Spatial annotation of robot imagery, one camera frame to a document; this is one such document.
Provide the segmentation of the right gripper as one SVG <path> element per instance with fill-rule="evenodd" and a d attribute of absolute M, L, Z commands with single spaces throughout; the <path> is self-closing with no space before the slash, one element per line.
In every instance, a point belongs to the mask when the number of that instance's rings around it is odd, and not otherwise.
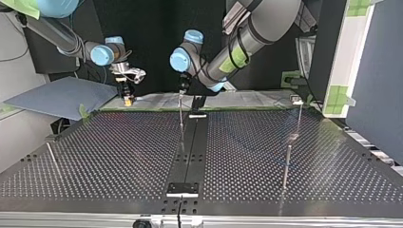
<path fill-rule="evenodd" d="M 134 99 L 134 86 L 127 78 L 116 78 L 118 84 L 118 93 L 122 99 L 124 99 L 125 106 L 133 106 Z"/>

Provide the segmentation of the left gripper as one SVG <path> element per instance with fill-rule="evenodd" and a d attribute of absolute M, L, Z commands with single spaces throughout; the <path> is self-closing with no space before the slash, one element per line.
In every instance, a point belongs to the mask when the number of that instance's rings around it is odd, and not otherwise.
<path fill-rule="evenodd" d="M 188 72 L 183 72 L 179 78 L 179 91 L 186 94 L 191 87 L 192 76 Z"/>

